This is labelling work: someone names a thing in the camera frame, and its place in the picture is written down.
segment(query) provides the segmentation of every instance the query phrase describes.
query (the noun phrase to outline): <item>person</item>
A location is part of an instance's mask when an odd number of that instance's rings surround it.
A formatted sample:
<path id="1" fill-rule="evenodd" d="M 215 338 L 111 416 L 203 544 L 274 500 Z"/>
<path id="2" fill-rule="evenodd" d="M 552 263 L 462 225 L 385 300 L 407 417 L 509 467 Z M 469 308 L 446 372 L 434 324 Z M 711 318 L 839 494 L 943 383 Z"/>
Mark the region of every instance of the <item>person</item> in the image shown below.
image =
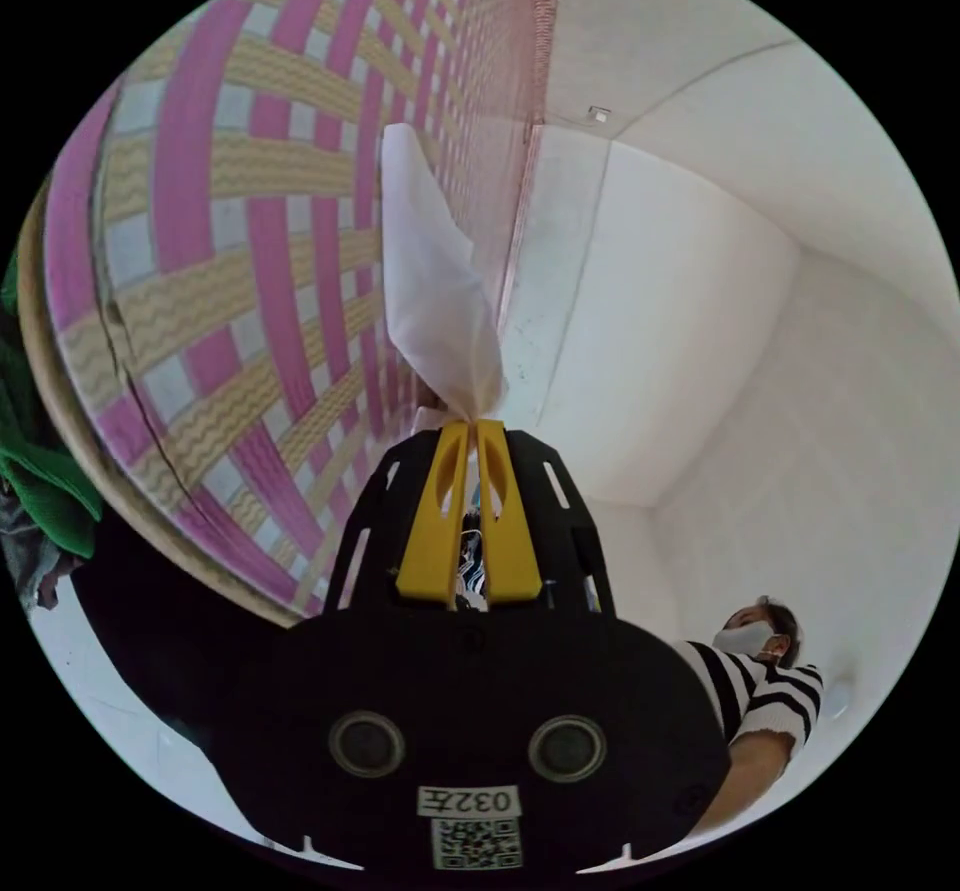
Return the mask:
<path id="1" fill-rule="evenodd" d="M 712 645 L 674 645 L 706 688 L 730 748 L 730 771 L 694 833 L 749 808 L 809 739 L 823 679 L 813 665 L 797 665 L 802 645 L 793 612 L 767 596 L 737 611 Z"/>

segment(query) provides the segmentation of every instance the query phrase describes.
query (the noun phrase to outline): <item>label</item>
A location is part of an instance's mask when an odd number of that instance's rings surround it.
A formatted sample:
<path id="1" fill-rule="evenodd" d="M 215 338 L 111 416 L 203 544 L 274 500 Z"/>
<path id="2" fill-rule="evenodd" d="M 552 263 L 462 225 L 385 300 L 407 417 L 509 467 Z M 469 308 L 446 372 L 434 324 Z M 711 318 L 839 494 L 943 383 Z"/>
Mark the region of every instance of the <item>label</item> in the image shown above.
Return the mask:
<path id="1" fill-rule="evenodd" d="M 500 788 L 417 789 L 417 814 L 424 818 L 481 821 L 519 818 L 522 813 L 516 785 Z"/>
<path id="2" fill-rule="evenodd" d="M 523 867 L 519 818 L 431 818 L 437 871 L 503 871 Z"/>

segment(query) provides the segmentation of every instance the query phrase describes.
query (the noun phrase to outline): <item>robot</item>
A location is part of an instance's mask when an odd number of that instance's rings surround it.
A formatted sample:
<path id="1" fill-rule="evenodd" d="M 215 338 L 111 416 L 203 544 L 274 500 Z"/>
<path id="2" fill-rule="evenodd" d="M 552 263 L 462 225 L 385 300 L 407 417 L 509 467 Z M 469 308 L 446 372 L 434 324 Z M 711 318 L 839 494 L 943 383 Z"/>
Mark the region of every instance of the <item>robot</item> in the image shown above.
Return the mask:
<path id="1" fill-rule="evenodd" d="M 484 613 L 455 600 L 471 440 Z M 689 833 L 729 769 L 697 677 L 617 618 L 559 455 L 497 421 L 387 452 L 323 612 L 224 689 L 204 750 L 272 841 L 299 851 L 309 839 L 424 888 L 558 887 L 625 844 L 653 854 Z"/>

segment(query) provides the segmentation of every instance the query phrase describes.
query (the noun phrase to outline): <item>green fabric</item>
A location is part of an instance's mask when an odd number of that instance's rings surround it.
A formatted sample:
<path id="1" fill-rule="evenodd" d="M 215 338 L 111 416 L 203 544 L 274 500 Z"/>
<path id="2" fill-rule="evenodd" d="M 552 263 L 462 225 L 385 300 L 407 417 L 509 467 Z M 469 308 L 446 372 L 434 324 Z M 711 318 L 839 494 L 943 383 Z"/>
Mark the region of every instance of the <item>green fabric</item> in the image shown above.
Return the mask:
<path id="1" fill-rule="evenodd" d="M 103 501 L 48 431 L 17 324 L 17 257 L 0 285 L 0 481 L 59 548 L 93 555 Z"/>

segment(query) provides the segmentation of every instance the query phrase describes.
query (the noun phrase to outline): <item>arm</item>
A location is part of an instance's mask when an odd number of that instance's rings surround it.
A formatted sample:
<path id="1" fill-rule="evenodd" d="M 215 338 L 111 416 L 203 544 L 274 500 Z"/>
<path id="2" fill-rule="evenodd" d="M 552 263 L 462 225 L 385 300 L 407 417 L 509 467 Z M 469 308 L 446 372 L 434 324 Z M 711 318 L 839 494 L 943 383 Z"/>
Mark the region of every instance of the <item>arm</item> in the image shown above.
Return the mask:
<path id="1" fill-rule="evenodd" d="M 717 796 L 691 834 L 700 834 L 731 821 L 770 789 L 790 760 L 791 734 L 752 731 L 730 745 L 730 771 Z"/>

